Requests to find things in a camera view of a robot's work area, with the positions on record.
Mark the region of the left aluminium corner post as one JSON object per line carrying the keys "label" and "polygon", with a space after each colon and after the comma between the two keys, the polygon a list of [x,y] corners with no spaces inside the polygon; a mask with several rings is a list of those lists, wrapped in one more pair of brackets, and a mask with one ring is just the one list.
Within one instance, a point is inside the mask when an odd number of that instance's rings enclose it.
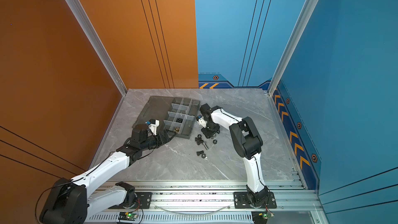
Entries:
{"label": "left aluminium corner post", "polygon": [[65,0],[65,2],[67,3],[69,9],[72,11],[74,17],[78,21],[80,27],[82,28],[87,39],[89,40],[90,44],[92,45],[99,59],[106,68],[108,74],[110,75],[117,89],[119,90],[122,96],[126,96],[127,88],[119,72],[117,71],[113,61],[111,60],[104,44],[102,43],[97,31],[95,30],[92,22],[90,21],[80,0]]}

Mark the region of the right circuit board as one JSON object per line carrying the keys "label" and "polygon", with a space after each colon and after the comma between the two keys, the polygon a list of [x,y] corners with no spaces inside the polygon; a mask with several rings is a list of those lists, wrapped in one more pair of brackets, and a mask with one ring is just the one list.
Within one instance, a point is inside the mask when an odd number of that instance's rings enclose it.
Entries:
{"label": "right circuit board", "polygon": [[254,224],[267,224],[271,218],[274,218],[274,213],[267,211],[267,212],[252,212],[252,220]]}

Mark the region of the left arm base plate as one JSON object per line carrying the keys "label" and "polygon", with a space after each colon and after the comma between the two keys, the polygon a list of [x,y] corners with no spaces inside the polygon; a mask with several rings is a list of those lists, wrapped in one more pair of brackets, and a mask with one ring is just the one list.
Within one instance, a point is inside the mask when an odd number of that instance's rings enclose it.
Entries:
{"label": "left arm base plate", "polygon": [[136,192],[132,203],[122,203],[109,207],[109,209],[150,209],[152,192]]}

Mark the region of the right aluminium corner post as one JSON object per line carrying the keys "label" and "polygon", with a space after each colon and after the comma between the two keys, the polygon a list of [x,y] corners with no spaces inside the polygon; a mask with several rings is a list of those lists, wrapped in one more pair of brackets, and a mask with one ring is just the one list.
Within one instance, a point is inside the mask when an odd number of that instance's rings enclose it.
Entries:
{"label": "right aluminium corner post", "polygon": [[272,77],[271,83],[267,90],[268,96],[272,96],[278,86],[286,68],[289,64],[289,61],[302,37],[302,34],[318,4],[319,0],[305,0],[304,5],[301,9],[301,12],[298,16],[298,19],[295,23],[295,26],[292,30],[292,33],[289,37],[287,45],[284,49],[284,52],[279,60],[279,63],[276,67],[274,75]]}

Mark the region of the aluminium corner post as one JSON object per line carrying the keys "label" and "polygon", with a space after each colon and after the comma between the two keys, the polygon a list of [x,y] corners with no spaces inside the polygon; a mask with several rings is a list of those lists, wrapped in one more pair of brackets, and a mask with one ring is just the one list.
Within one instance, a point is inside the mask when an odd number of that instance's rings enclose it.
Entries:
{"label": "aluminium corner post", "polygon": [[305,0],[304,5],[301,9],[301,12],[298,16],[298,19],[295,23],[295,26],[292,30],[292,33],[289,37],[287,45],[284,49],[284,52],[279,60],[279,63],[276,67],[274,75],[272,77],[271,83],[267,90],[268,96],[272,96],[278,86],[286,68],[289,64],[289,61],[302,37],[302,34],[318,4],[319,0]]}
{"label": "aluminium corner post", "polygon": [[108,74],[110,75],[117,89],[119,90],[122,96],[126,96],[127,88],[119,72],[117,71],[113,61],[111,60],[104,44],[102,43],[97,31],[95,30],[92,22],[90,21],[80,0],[65,0],[65,2],[67,3],[69,9],[72,11],[74,17],[78,21],[80,27],[82,28],[87,39],[89,40],[90,44],[92,45],[99,59],[106,68]]}

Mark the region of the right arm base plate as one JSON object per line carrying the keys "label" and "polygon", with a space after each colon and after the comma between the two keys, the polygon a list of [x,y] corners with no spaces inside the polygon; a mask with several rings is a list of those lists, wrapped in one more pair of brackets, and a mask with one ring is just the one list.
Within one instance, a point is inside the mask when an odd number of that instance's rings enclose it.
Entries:
{"label": "right arm base plate", "polygon": [[234,207],[236,209],[257,208],[276,209],[277,203],[273,192],[252,194],[250,192],[234,192]]}

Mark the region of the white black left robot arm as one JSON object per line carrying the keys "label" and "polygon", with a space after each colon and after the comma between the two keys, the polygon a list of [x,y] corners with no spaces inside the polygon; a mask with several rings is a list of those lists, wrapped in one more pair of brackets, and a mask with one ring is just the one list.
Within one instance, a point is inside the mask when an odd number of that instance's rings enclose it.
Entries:
{"label": "white black left robot arm", "polygon": [[61,178],[49,188],[39,224],[82,224],[87,218],[113,206],[130,209],[139,206],[135,187],[118,182],[109,190],[96,190],[117,173],[140,159],[143,152],[153,151],[176,136],[175,131],[157,131],[153,124],[139,124],[124,144],[94,168],[71,179]]}

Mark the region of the aluminium front rail frame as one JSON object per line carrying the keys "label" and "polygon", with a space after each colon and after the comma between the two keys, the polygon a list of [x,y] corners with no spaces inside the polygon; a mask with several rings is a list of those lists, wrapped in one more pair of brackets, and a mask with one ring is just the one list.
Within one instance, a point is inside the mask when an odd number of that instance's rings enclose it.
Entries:
{"label": "aluminium front rail frame", "polygon": [[[234,192],[247,192],[243,180],[129,181],[135,192],[152,192],[150,209],[106,209],[87,224],[253,224],[252,212],[274,213],[268,224],[326,224],[317,194],[298,179],[265,182],[276,198],[276,209],[234,207]],[[134,212],[134,222],[118,221],[120,212]]]}

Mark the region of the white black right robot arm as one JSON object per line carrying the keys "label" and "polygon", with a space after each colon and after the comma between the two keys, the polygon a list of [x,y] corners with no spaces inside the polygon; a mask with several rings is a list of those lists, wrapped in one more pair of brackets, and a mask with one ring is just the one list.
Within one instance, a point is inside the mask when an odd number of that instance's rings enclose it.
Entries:
{"label": "white black right robot arm", "polygon": [[219,106],[210,107],[208,104],[200,107],[200,113],[197,121],[206,138],[219,134],[221,127],[230,131],[233,147],[244,161],[249,203],[255,208],[264,205],[271,192],[265,185],[261,170],[263,140],[253,120],[250,117],[234,116]]}

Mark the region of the large black bolt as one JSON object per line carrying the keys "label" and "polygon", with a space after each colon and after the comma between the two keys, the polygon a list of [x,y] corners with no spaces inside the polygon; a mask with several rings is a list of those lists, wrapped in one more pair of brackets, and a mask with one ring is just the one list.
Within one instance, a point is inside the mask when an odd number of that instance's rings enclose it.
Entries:
{"label": "large black bolt", "polygon": [[195,138],[195,142],[197,143],[197,145],[201,145],[202,143],[204,143],[201,134],[197,135],[197,137]]}

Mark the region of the grey plastic organizer box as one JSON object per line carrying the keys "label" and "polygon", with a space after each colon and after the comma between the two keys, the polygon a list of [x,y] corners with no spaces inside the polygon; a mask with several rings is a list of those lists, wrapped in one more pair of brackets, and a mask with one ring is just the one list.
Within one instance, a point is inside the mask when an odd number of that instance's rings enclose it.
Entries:
{"label": "grey plastic organizer box", "polygon": [[[186,97],[151,96],[133,124],[144,124],[150,119],[160,121],[158,131],[174,131],[180,128],[176,137],[189,139],[200,108],[200,101]],[[183,118],[183,123],[177,123],[177,118]]]}

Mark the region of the left green circuit board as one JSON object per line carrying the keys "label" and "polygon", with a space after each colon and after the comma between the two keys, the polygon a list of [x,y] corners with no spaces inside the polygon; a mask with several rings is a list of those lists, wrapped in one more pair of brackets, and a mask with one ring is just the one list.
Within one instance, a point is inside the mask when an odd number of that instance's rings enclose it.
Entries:
{"label": "left green circuit board", "polygon": [[120,212],[118,216],[118,221],[129,221],[134,222],[138,218],[138,214],[134,212]]}

